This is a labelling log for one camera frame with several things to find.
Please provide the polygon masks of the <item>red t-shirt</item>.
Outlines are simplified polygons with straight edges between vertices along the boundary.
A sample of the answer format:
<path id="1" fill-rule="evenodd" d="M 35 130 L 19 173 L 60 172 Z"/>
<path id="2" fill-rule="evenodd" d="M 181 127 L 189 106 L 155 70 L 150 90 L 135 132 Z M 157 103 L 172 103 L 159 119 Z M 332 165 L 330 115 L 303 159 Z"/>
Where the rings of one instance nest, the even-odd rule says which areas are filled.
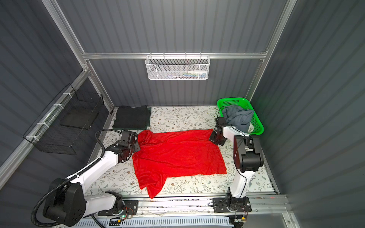
<path id="1" fill-rule="evenodd" d="M 212 129 L 138 135 L 140 151 L 133 154 L 133 166 L 140 189 L 151 199 L 163 189 L 168 178 L 226 174 L 218 145 L 210 141 Z"/>

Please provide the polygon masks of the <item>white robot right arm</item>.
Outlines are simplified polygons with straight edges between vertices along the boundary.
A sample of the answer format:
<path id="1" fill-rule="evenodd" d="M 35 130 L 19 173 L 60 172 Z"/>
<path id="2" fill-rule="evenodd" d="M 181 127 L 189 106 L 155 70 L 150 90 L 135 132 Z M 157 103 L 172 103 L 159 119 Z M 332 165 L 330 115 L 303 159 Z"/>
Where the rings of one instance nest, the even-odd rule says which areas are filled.
<path id="1" fill-rule="evenodd" d="M 213 198 L 213 209 L 215 213 L 248 213 L 252 211 L 252 207 L 247 197 L 247 189 L 255 172 L 264 164 L 260 141 L 257 135 L 244 133 L 235 126 L 227 125 L 223 117 L 218 117 L 210 141 L 223 146 L 226 140 L 233 143 L 236 173 L 225 197 Z"/>

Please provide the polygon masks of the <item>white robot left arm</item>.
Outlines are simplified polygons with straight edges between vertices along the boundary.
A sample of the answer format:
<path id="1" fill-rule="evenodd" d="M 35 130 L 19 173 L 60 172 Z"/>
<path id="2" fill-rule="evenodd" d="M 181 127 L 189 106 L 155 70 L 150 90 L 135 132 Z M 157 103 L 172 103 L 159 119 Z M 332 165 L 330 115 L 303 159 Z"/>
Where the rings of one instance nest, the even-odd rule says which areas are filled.
<path id="1" fill-rule="evenodd" d="M 34 206 L 31 221 L 38 227 L 53 227 L 60 224 L 72 227 L 84 217 L 107 211 L 112 215 L 127 217 L 128 206 L 123 196 L 107 191 L 101 195 L 87 196 L 88 188 L 106 171 L 127 162 L 140 151 L 138 134 L 123 130 L 120 139 L 105 147 L 100 139 L 101 155 L 81 170 L 64 179 L 55 179 L 45 194 Z"/>

